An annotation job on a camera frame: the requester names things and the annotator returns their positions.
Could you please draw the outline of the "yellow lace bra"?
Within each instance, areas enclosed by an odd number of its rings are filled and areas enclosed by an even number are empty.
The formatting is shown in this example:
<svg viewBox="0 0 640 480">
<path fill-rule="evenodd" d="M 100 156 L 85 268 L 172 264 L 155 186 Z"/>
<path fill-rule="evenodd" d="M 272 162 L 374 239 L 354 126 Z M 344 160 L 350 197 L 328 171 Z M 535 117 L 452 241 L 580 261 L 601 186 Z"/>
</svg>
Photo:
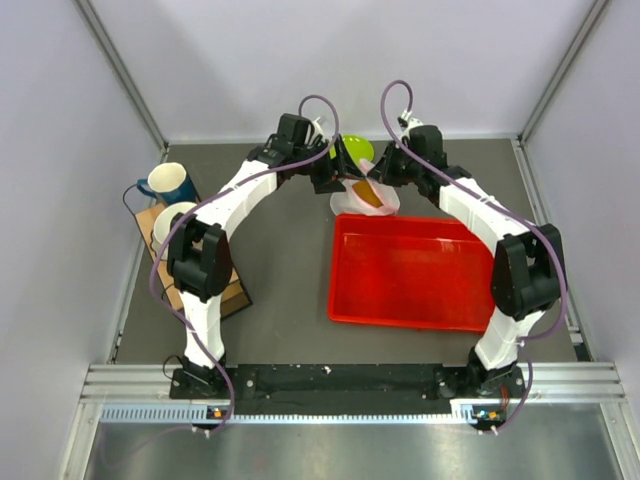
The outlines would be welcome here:
<svg viewBox="0 0 640 480">
<path fill-rule="evenodd" d="M 380 208 L 384 203 L 377 196 L 371 185 L 366 180 L 360 180 L 353 184 L 355 195 L 373 208 Z"/>
</svg>

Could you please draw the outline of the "white mesh laundry bag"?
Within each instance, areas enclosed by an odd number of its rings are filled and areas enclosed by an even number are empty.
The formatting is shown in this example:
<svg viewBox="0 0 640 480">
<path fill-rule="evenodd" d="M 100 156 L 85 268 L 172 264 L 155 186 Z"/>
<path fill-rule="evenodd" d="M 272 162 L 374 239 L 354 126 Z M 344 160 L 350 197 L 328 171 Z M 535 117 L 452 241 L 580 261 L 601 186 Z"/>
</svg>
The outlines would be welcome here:
<svg viewBox="0 0 640 480">
<path fill-rule="evenodd" d="M 391 216 L 398 213 L 400 199 L 396 190 L 369 177 L 344 180 L 344 192 L 333 193 L 329 205 L 335 215 Z"/>
</svg>

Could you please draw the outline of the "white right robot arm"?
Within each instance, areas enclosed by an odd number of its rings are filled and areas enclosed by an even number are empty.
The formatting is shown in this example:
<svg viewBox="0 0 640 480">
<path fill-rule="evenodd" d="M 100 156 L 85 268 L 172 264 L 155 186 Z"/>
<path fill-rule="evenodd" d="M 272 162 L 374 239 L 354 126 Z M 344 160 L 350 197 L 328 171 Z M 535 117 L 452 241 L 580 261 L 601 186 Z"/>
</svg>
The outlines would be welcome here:
<svg viewBox="0 0 640 480">
<path fill-rule="evenodd" d="M 387 144 L 369 177 L 393 187 L 415 185 L 493 257 L 490 293 L 495 307 L 469 353 L 466 372 L 469 389 L 487 396 L 512 373 L 520 344 L 561 296 L 566 283 L 561 235 L 551 224 L 535 226 L 516 216 L 469 172 L 449 165 L 437 126 L 415 119 L 400 125 L 400 139 Z"/>
</svg>

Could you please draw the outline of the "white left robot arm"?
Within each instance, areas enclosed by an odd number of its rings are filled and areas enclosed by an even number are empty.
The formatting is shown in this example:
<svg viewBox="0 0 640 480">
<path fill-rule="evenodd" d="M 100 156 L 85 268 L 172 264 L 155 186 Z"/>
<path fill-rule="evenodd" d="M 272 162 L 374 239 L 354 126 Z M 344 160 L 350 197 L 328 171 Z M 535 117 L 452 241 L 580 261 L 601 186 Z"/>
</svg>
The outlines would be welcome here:
<svg viewBox="0 0 640 480">
<path fill-rule="evenodd" d="M 328 137 L 318 121 L 284 114 L 276 132 L 248 153 L 213 200 L 172 219 L 167 271 L 182 301 L 187 346 L 171 397 L 229 396 L 221 303 L 234 269 L 230 239 L 263 199 L 295 175 L 309 177 L 314 191 L 326 194 L 343 190 L 343 180 L 362 173 L 340 134 Z"/>
</svg>

